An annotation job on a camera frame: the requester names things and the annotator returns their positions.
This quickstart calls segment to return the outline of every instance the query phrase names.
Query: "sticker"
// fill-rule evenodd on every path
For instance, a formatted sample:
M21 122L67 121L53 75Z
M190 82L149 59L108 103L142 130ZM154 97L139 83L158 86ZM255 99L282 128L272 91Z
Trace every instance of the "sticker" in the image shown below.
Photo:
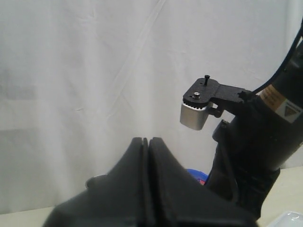
M303 112L302 108L286 99L272 85L265 88L260 97L270 109L290 123L293 123Z

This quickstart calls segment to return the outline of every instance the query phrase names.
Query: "table surface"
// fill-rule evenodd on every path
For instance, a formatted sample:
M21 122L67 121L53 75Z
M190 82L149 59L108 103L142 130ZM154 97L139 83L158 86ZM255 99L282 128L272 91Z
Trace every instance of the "table surface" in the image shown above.
M285 211L303 214L303 166L281 170L262 206L260 227L266 227ZM52 207L0 215L1 227L41 227Z

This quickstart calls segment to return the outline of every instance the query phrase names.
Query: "white curtain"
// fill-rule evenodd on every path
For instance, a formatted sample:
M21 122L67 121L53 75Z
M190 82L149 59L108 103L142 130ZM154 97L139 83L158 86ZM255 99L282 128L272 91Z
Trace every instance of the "white curtain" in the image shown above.
M181 125L183 93L204 74L261 85L302 15L300 0L1 0L0 213L74 196L132 137L208 173L220 119Z

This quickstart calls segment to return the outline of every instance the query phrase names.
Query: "yellow label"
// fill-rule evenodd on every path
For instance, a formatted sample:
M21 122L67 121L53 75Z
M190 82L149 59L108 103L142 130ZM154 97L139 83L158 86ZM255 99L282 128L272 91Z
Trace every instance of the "yellow label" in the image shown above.
M276 111L286 98L278 92L272 85L265 88L260 97L263 102L273 111Z

